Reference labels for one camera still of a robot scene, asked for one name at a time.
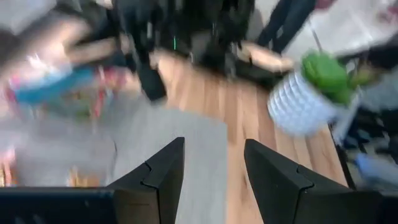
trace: black pants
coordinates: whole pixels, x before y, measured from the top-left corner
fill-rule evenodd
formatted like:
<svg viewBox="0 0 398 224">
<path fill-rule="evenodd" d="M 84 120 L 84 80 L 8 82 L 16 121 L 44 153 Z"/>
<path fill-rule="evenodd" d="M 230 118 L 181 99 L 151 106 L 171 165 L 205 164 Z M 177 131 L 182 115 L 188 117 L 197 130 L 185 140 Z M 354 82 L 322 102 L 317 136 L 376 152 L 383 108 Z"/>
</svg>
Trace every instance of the black pants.
<svg viewBox="0 0 398 224">
<path fill-rule="evenodd" d="M 279 0 L 257 43 L 282 53 L 315 9 L 315 4 L 316 0 Z"/>
</svg>

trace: table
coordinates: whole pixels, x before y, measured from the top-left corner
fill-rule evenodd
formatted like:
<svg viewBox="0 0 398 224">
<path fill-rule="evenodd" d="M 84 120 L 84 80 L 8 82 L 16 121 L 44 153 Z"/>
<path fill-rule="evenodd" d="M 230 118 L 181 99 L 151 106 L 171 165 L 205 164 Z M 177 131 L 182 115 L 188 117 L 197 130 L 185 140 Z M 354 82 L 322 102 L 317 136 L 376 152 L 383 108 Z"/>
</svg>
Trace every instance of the table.
<svg viewBox="0 0 398 224">
<path fill-rule="evenodd" d="M 62 24 L 52 26 L 52 30 L 47 32 L 50 36 L 38 38 L 29 51 L 34 52 L 34 49 L 40 47 L 51 49 L 57 43 L 68 45 L 73 43 L 73 39 L 69 38 L 71 34 L 81 35 L 87 29 L 79 21 L 64 21 Z M 275 127 L 271 121 L 267 112 L 268 92 L 244 81 L 227 82 L 223 77 L 204 69 L 193 68 L 190 63 L 170 54 L 157 56 L 159 69 L 167 86 L 167 106 L 216 118 L 228 126 L 228 224 L 262 223 L 243 159 L 244 141 L 248 138 L 346 185 L 327 127 L 310 138 L 292 138 Z M 16 65 L 20 65 L 20 61 L 9 63 L 1 71 L 1 76 L 6 77 L 12 73 L 12 68 Z M 136 90 L 138 86 L 137 80 L 131 80 L 130 88 Z"/>
</svg>

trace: white planter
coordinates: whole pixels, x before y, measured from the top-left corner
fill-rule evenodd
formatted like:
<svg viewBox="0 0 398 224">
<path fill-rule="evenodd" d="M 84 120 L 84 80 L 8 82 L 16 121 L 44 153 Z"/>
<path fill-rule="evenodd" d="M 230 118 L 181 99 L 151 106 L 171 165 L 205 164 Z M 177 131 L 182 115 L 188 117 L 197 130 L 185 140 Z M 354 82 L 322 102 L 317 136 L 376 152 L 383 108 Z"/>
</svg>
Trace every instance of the white planter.
<svg viewBox="0 0 398 224">
<path fill-rule="evenodd" d="M 340 110 L 317 92 L 300 72 L 286 76 L 271 92 L 268 101 L 268 111 L 275 125 L 294 136 L 314 133 Z"/>
</svg>

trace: person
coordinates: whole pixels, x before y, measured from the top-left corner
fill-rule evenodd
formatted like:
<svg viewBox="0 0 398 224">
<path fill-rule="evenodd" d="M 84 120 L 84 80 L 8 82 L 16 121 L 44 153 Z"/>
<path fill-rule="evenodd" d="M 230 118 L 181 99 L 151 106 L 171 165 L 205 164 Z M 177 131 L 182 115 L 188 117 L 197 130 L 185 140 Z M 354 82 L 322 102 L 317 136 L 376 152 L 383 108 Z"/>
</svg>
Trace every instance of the person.
<svg viewBox="0 0 398 224">
<path fill-rule="evenodd" d="M 310 14 L 328 9 L 335 0 L 279 0 L 257 44 L 281 54 Z"/>
</svg>

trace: gray rug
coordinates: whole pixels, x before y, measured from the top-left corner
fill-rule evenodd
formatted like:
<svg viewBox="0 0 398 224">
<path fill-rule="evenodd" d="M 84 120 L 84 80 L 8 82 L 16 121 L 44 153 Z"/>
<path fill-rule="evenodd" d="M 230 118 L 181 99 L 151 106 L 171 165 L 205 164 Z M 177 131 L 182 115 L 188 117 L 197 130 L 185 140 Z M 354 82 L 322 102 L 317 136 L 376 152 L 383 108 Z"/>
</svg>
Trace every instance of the gray rug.
<svg viewBox="0 0 398 224">
<path fill-rule="evenodd" d="M 119 99 L 104 121 L 118 147 L 115 179 L 176 137 L 185 137 L 185 172 L 176 223 L 225 223 L 226 125 L 197 114 L 150 105 L 143 96 Z"/>
</svg>

